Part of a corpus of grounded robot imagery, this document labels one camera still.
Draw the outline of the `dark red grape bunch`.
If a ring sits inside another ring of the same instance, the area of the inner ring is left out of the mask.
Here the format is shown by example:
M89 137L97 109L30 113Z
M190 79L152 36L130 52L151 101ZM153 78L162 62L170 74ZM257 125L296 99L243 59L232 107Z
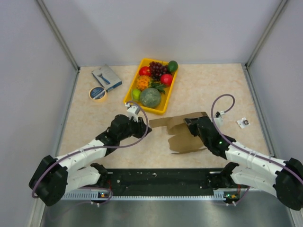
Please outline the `dark red grape bunch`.
M163 65L162 63L154 61L149 64L149 70L152 79L155 81L160 81L161 76L168 73L167 65Z

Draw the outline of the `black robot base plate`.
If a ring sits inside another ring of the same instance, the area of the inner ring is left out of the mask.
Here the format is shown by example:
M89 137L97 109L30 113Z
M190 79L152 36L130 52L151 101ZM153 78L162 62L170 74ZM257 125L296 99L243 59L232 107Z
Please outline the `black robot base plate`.
M88 188L111 189L114 196L205 196L238 186L222 178L221 168L108 169Z

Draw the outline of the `green avocado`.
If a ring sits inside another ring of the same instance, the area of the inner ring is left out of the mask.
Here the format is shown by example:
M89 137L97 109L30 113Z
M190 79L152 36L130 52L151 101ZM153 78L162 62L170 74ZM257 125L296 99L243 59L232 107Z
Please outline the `green avocado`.
M167 65L167 69L170 73L175 72L178 69L178 63L176 61L170 61Z

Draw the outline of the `orange pineapple fruit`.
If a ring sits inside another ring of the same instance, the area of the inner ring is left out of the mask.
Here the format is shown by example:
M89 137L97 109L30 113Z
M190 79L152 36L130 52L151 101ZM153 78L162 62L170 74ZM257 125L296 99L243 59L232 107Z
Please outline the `orange pineapple fruit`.
M153 80L151 77L148 76L139 76L136 80L136 88L140 89L141 91L147 88L154 88L158 90L160 93L165 94L165 85L160 83L159 81Z

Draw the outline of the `yellow plastic tray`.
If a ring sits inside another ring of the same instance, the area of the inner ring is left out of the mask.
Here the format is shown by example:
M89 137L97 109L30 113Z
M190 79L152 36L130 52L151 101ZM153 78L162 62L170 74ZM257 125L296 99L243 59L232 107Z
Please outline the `yellow plastic tray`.
M124 102L134 101L145 111L162 115L165 113L178 74L178 63L143 58Z

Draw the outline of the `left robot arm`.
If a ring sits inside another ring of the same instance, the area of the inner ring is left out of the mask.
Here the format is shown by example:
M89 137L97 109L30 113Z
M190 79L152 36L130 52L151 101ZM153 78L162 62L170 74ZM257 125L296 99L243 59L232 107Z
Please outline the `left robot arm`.
M135 137L141 142L152 129L147 117L116 115L110 126L87 145L66 155L45 156L36 168L28 186L32 197L41 199L46 206L56 204L67 191L81 187L79 181L72 180L84 167L96 159L123 148L121 141Z

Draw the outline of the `small white tag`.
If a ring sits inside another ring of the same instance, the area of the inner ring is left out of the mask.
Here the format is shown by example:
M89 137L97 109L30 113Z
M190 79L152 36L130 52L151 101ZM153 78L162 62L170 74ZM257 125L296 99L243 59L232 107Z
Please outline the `small white tag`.
M239 125L239 127L241 129L244 129L245 127L249 126L250 123L249 121L247 120L247 118L243 117L241 118L240 120L237 121L237 124Z

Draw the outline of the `red pomegranate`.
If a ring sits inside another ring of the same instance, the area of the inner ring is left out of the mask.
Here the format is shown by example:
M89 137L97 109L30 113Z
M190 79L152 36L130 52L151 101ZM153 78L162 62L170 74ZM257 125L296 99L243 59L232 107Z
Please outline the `red pomegranate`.
M173 76L171 74L163 74L160 78L160 82L164 84L166 87L170 87L173 81Z

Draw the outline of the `masking tape roll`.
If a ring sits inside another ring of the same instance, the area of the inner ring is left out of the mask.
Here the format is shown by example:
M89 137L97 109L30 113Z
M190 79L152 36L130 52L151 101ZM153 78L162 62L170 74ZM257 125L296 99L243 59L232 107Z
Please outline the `masking tape roll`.
M107 91L103 87L94 87L89 91L89 98L97 103L102 103L107 99Z

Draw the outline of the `razor package box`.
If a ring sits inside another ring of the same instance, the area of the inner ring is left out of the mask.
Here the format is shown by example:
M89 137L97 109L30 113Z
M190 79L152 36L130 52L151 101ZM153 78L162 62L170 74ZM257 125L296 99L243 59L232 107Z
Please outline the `razor package box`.
M122 85L121 79L107 64L92 71L91 73L107 92Z

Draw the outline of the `green cantaloupe melon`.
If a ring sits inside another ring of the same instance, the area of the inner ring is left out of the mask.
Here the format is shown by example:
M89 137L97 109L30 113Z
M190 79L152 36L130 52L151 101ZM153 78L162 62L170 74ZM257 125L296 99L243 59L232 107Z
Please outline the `green cantaloupe melon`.
M161 93L155 88L147 88L140 94L140 102L148 108L156 108L161 103Z

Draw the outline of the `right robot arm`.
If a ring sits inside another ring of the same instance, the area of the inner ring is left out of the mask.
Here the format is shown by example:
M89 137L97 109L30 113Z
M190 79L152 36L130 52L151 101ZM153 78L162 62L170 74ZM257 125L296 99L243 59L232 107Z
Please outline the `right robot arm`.
M207 116L186 118L184 122L213 155L229 161L221 175L224 186L253 187L275 196L290 209L302 209L303 165L299 160L286 161L248 149L234 138L221 134Z

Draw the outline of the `red apple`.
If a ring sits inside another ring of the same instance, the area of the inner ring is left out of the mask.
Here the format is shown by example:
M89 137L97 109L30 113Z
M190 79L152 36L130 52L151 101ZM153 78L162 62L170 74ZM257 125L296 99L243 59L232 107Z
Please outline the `red apple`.
M151 76L150 68L148 66L141 67L140 70L139 70L139 75L150 77Z

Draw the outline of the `brown cardboard paper box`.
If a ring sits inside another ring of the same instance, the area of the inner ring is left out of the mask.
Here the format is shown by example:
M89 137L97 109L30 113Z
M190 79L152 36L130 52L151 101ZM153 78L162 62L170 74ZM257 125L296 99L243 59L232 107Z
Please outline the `brown cardboard paper box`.
M194 137L190 133L184 119L204 116L208 116L206 112L194 112L179 116L149 120L149 125L151 128L166 127L168 135L172 136L168 139L170 150L176 154L186 154L202 151L203 149L206 149L206 147L204 147L202 141L198 137Z

